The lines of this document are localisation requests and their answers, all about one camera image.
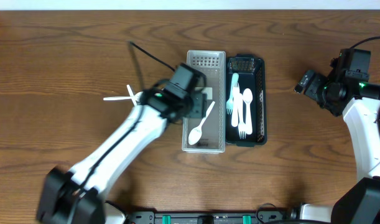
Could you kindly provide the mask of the white plastic spoon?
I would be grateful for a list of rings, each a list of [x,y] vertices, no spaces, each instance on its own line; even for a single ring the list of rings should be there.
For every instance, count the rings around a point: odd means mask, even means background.
[[[205,117],[202,118],[202,120],[200,121],[200,124],[190,131],[190,134],[188,135],[189,145],[195,145],[201,139],[203,124],[205,123],[206,119],[209,117],[209,114],[211,113],[214,105],[215,105],[215,102],[212,101],[206,111]]]

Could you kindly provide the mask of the white spoon horizontal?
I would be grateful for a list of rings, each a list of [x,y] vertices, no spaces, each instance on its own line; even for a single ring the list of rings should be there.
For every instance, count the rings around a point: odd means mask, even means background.
[[[139,93],[134,94],[133,96],[110,96],[110,97],[104,97],[104,101],[118,101],[118,100],[134,100],[134,101],[140,101],[142,95],[142,91]]]

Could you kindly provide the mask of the white spoon group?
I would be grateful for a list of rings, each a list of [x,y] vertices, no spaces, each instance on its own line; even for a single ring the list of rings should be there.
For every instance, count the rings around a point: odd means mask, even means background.
[[[252,124],[252,116],[251,116],[251,102],[253,101],[253,93],[249,88],[246,88],[243,91],[243,101],[246,105],[246,115],[245,115],[246,134],[250,135],[253,133],[253,124]]]

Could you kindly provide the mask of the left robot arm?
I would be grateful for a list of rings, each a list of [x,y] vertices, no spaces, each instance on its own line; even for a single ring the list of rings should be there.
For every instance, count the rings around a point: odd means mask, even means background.
[[[206,75],[181,63],[171,79],[143,90],[129,116],[100,147],[67,172],[46,176],[35,219],[40,223],[125,223],[127,216],[107,202],[129,164],[170,123],[206,115]]]

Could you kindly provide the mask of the pale blue fork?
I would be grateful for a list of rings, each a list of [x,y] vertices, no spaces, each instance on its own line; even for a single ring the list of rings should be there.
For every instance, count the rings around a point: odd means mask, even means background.
[[[239,74],[233,73],[233,75],[231,77],[231,86],[229,89],[229,98],[226,102],[226,113],[227,114],[232,114],[232,112],[233,112],[233,97],[234,97],[233,96],[233,88],[234,88],[235,84],[237,84],[238,79],[239,79]]]

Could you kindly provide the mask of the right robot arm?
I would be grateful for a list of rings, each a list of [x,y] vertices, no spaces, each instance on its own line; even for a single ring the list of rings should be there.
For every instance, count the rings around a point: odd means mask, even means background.
[[[300,223],[380,223],[380,85],[369,82],[371,53],[341,50],[324,76],[307,71],[294,88],[333,116],[350,132],[357,183],[333,206],[303,204],[293,214]]]

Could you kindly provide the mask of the white fork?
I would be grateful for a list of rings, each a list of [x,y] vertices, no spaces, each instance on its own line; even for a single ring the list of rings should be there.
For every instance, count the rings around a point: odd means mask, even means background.
[[[240,96],[240,89],[239,89],[239,83],[236,83],[233,87],[233,113],[231,116],[231,125],[232,127],[237,127],[239,124],[239,100],[241,99]]]
[[[239,124],[238,124],[238,130],[239,130],[239,137],[240,139],[246,138],[246,125],[244,123],[243,118],[243,95],[241,93],[238,93],[238,116],[239,116]]]

